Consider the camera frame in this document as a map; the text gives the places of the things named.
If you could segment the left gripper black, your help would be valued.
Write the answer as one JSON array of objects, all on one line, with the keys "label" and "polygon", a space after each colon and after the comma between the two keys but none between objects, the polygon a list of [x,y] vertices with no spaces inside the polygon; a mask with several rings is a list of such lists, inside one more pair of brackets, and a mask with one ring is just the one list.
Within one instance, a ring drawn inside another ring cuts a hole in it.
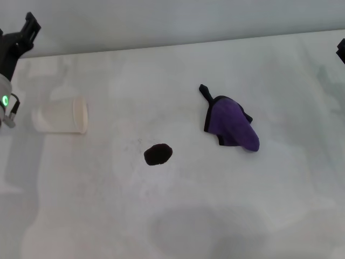
[{"label": "left gripper black", "polygon": [[20,32],[4,34],[1,31],[1,75],[8,81],[12,80],[19,58],[33,48],[40,30],[35,16],[28,12]]}]

